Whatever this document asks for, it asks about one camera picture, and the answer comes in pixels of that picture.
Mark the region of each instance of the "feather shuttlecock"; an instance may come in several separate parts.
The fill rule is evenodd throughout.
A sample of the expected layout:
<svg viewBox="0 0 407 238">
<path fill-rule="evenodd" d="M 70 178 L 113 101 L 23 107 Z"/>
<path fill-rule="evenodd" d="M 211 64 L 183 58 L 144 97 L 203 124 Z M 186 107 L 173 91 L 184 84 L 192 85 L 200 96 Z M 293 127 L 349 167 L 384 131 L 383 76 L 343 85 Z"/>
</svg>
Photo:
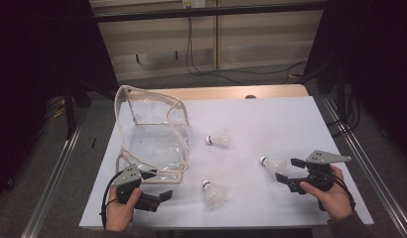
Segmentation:
<svg viewBox="0 0 407 238">
<path fill-rule="evenodd" d="M 273 160 L 266 157 L 261 157 L 259 158 L 259 162 L 260 164 L 262 164 L 262 166 L 266 168 L 266 170 L 269 172 L 269 174 L 274 180 L 277 179 L 275 173 L 283 174 L 285 172 L 285 169 L 287 168 L 286 161 Z"/>
<path fill-rule="evenodd" d="M 208 180 L 203 181 L 203 190 L 210 209 L 221 206 L 227 199 L 227 194 Z"/>
<path fill-rule="evenodd" d="M 207 136 L 205 138 L 205 142 L 207 145 L 217 145 L 220 147 L 228 147 L 229 146 L 229 136 L 225 129 L 219 130 L 215 132 L 212 136 Z"/>
</svg>

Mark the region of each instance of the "clear plastic bag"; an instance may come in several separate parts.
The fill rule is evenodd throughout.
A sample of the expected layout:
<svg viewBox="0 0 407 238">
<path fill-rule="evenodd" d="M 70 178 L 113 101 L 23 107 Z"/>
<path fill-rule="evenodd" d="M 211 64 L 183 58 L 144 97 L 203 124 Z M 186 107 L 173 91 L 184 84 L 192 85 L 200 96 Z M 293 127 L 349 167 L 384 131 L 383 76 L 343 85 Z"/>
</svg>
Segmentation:
<svg viewBox="0 0 407 238">
<path fill-rule="evenodd" d="M 123 85 L 117 91 L 114 112 L 122 141 L 116 171 L 135 163 L 141 171 L 156 175 L 144 182 L 179 182 L 189 164 L 189 118 L 184 103 Z"/>
</svg>

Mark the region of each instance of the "white tabletop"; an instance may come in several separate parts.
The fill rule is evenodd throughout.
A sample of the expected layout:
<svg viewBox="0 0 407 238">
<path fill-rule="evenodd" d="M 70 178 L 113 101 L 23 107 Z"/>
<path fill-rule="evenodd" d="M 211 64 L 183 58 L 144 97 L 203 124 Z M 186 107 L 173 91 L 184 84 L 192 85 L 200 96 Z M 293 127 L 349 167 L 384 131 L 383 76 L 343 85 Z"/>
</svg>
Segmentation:
<svg viewBox="0 0 407 238">
<path fill-rule="evenodd" d="M 258 161 L 266 156 L 288 161 L 305 159 L 314 150 L 338 154 L 337 146 L 312 97 L 271 99 L 224 99 L 184 101 L 190 118 L 190 164 L 179 184 L 143 184 L 146 193 L 157 195 L 173 189 L 171 200 L 157 212 L 135 210 L 133 226 L 153 229 L 303 228 L 326 225 L 328 215 L 318 209 L 309 194 L 290 192 L 271 179 Z M 228 149 L 208 146 L 204 138 L 225 128 Z M 114 176 L 120 151 L 116 127 L 111 135 L 88 204 L 79 226 L 102 228 L 99 216 L 102 197 Z M 372 218 L 344 163 L 343 171 L 362 221 Z M 286 175 L 306 177 L 306 170 L 288 166 Z M 224 189 L 228 201 L 211 210 L 205 203 L 202 181 L 209 179 Z"/>
</svg>

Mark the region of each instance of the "metal rail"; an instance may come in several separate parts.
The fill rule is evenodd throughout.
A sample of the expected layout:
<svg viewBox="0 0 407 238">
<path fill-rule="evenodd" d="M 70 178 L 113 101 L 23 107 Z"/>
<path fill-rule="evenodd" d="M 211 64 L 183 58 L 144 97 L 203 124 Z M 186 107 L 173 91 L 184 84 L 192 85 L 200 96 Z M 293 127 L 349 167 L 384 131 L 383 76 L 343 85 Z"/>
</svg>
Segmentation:
<svg viewBox="0 0 407 238">
<path fill-rule="evenodd" d="M 239 15 L 239 14 L 317 11 L 324 10 L 325 8 L 332 6 L 337 7 L 339 6 L 339 4 L 331 4 L 325 1 L 312 3 L 272 4 L 272 5 L 241 6 L 241 7 L 175 9 L 175 10 L 138 12 L 138 13 L 95 14 L 93 16 L 88 17 L 57 18 L 53 20 L 47 20 L 46 23 L 50 24 L 105 23 L 105 22 L 123 22 L 123 21 L 139 21 L 154 19 L 170 19 L 170 18 Z"/>
<path fill-rule="evenodd" d="M 37 206 L 32 213 L 30 220 L 28 221 L 24 229 L 24 232 L 22 233 L 21 238 L 36 238 L 39 235 L 40 229 L 42 228 L 49 208 L 52 205 L 55 193 L 59 187 L 59 183 L 61 182 L 62 175 L 70 158 L 70 154 L 73 151 L 74 145 L 76 144 L 80 132 L 80 127 L 85 121 L 86 114 L 87 109 L 81 110 L 79 115 L 79 123 L 77 124 L 71 137 L 65 142 L 64 148 L 61 152 L 61 155 L 59 156 L 55 169 L 53 170 L 52 175 L 49 178 L 46 188 L 44 189 L 43 194 L 39 202 L 37 203 Z"/>
<path fill-rule="evenodd" d="M 335 103 L 330 98 L 324 99 L 324 102 L 333 118 L 338 121 L 338 108 Z M 390 218 L 394 222 L 396 228 L 399 230 L 399 233 L 402 237 L 407 238 L 407 216 L 401 205 L 386 186 L 377 170 L 374 168 L 370 158 L 362 149 L 354 134 L 348 130 L 349 128 L 342 124 L 342 122 L 338 122 L 338 124 L 343 137 L 354 154 L 354 157 L 357 159 L 361 169 L 364 171 L 364 174 L 367 176 L 367 179 L 370 181 L 373 189 L 376 191 Z"/>
</svg>

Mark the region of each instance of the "cable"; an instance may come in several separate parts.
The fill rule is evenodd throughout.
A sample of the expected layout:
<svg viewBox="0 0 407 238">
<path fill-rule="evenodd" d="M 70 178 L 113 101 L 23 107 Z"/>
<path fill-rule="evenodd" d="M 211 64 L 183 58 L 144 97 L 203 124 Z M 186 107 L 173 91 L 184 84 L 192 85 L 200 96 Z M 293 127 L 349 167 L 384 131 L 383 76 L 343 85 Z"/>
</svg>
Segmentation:
<svg viewBox="0 0 407 238">
<path fill-rule="evenodd" d="M 192 71 L 189 69 L 189 54 L 191 54 L 192 66 L 194 67 L 194 69 L 195 69 L 198 73 L 192 72 Z M 197 67 L 196 67 L 195 64 L 194 64 L 194 57 L 193 57 L 193 54 L 192 54 L 192 18 L 189 18 L 189 40 L 188 40 L 188 49 L 187 49 L 187 52 L 186 52 L 186 68 L 188 69 L 188 72 L 189 72 L 191 75 L 195 75 L 195 76 L 213 75 L 213 76 L 218 76 L 218 77 L 225 78 L 225 79 L 227 79 L 228 81 L 231 81 L 231 82 L 234 82 L 234 83 L 237 83 L 237 84 L 240 84 L 240 85 L 245 85 L 244 83 L 235 81 L 235 80 L 230 79 L 230 78 L 228 78 L 228 77 L 225 77 L 225 76 L 222 76 L 222 75 L 213 74 L 213 72 L 215 72 L 215 71 L 202 72 L 202 71 L 199 71 L 199 70 L 197 69 Z"/>
<path fill-rule="evenodd" d="M 312 171 L 312 173 L 322 175 L 325 178 L 332 180 L 338 186 L 340 186 L 345 191 L 346 195 L 348 196 L 349 204 L 350 204 L 352 210 L 354 210 L 354 208 L 355 208 L 354 197 L 352 196 L 351 192 L 349 191 L 348 187 L 346 186 L 345 182 L 342 179 L 340 179 L 336 175 L 334 175 L 333 177 L 330 177 L 329 175 L 322 173 L 322 172 L 318 172 L 318 171 Z"/>
<path fill-rule="evenodd" d="M 343 120 L 343 118 L 340 118 L 340 119 L 335 120 L 335 121 L 332 121 L 332 122 L 326 122 L 326 124 L 327 124 L 328 127 L 330 127 L 330 126 L 332 126 L 332 125 L 334 125 L 334 124 L 336 124 L 336 123 L 338 123 L 338 122 L 347 121 L 347 118 L 348 118 L 348 116 L 350 116 L 350 115 L 352 115 L 351 121 L 353 121 L 354 113 L 353 113 L 353 108 L 352 108 L 352 104 L 351 104 L 353 95 L 350 94 L 349 96 L 350 96 L 350 98 L 349 98 L 349 101 L 348 101 L 348 103 L 347 103 L 346 111 L 345 111 L 345 120 Z"/>
<path fill-rule="evenodd" d="M 192 67 L 195 69 L 196 72 L 192 72 L 190 70 L 190 68 L 189 68 L 189 57 L 191 57 Z M 186 54 L 186 67 L 187 67 L 188 72 L 191 75 L 213 75 L 213 76 L 222 77 L 224 79 L 227 79 L 227 80 L 229 80 L 231 82 L 234 82 L 234 83 L 237 83 L 237 84 L 240 84 L 240 85 L 245 85 L 245 84 L 243 84 L 241 82 L 235 81 L 235 80 L 233 80 L 231 78 L 228 78 L 226 76 L 222 76 L 222 75 L 219 75 L 219 74 L 215 74 L 215 73 L 217 73 L 217 72 L 241 72 L 241 73 L 251 73 L 251 74 L 260 74 L 260 75 L 275 74 L 275 73 L 280 73 L 280 72 L 283 72 L 283 71 L 288 71 L 289 72 L 291 68 L 293 68 L 293 67 L 295 67 L 297 65 L 300 65 L 300 64 L 304 64 L 304 63 L 306 63 L 306 61 L 301 60 L 301 61 L 299 61 L 297 63 L 294 63 L 294 64 L 292 64 L 292 65 L 290 65 L 290 66 L 288 66 L 286 68 L 283 68 L 283 69 L 280 69 L 280 70 L 275 70 L 275 71 L 267 71 L 267 72 L 257 72 L 257 71 L 248 71 L 248 70 L 239 70 L 239 69 L 222 69 L 222 70 L 211 70 L 211 71 L 206 71 L 206 72 L 200 71 L 195 66 L 195 63 L 194 63 L 193 47 L 192 47 L 192 18 L 189 18 L 189 36 L 188 36 L 188 49 L 187 49 L 187 54 Z M 286 79 L 281 84 L 284 84 L 287 79 L 288 79 L 288 73 L 287 73 Z"/>
<path fill-rule="evenodd" d="M 296 82 L 294 82 L 293 84 L 306 84 L 307 82 L 309 82 L 310 80 L 312 80 L 313 78 L 315 78 L 315 76 L 317 76 L 319 73 L 323 72 L 325 69 L 329 68 L 331 65 L 333 65 L 331 62 L 326 62 L 324 63 L 322 66 L 320 66 L 319 68 L 307 73 L 306 75 L 300 77 Z"/>
<path fill-rule="evenodd" d="M 290 78 L 290 69 L 287 69 L 287 74 L 285 75 L 284 80 L 280 84 L 285 84 L 285 82 Z"/>
<path fill-rule="evenodd" d="M 108 194 L 108 191 L 110 190 L 110 187 L 111 187 L 111 184 L 113 183 L 113 181 L 114 181 L 118 176 L 120 176 L 122 173 L 123 173 L 123 171 L 118 172 L 116 175 L 114 175 L 114 177 L 111 178 L 110 182 L 108 183 L 107 187 L 105 188 L 104 197 L 102 198 L 101 212 L 99 213 L 99 214 L 101 215 L 102 226 L 104 227 L 104 229 L 105 229 L 105 225 L 107 224 L 107 205 L 108 205 L 110 202 L 113 202 L 114 200 L 117 199 L 117 198 L 116 198 L 116 199 L 113 199 L 113 200 L 111 200 L 111 201 L 105 203 L 105 201 L 107 200 L 107 194 Z"/>
<path fill-rule="evenodd" d="M 345 127 L 342 128 L 341 131 L 339 131 L 339 132 L 337 132 L 335 134 L 332 134 L 332 137 L 337 137 L 337 136 L 340 136 L 340 135 L 344 135 L 344 134 L 346 134 L 348 132 L 353 131 L 358 126 L 358 124 L 360 122 L 360 118 L 361 118 L 361 113 L 360 113 L 360 108 L 359 108 L 359 101 L 358 101 L 358 99 L 356 97 L 355 97 L 355 105 L 356 105 L 356 108 L 357 108 L 356 109 L 357 115 L 356 115 L 356 117 L 354 116 L 354 119 L 353 119 L 353 120 L 355 120 L 355 123 L 352 125 L 353 120 L 351 120 Z"/>
</svg>

